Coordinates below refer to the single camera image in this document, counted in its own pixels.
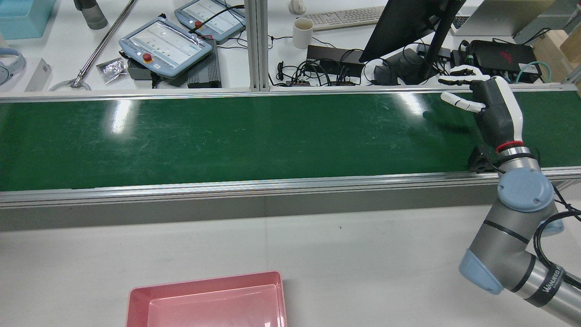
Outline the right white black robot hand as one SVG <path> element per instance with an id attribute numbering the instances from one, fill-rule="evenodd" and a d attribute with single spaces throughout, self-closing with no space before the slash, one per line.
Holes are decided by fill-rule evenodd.
<path id="1" fill-rule="evenodd" d="M 509 83 L 500 76 L 483 74 L 478 68 L 461 65 L 441 76 L 444 85 L 469 85 L 473 99 L 463 99 L 450 92 L 441 93 L 441 100 L 459 109 L 474 113 L 482 139 L 500 153 L 522 147 L 523 114 Z"/>

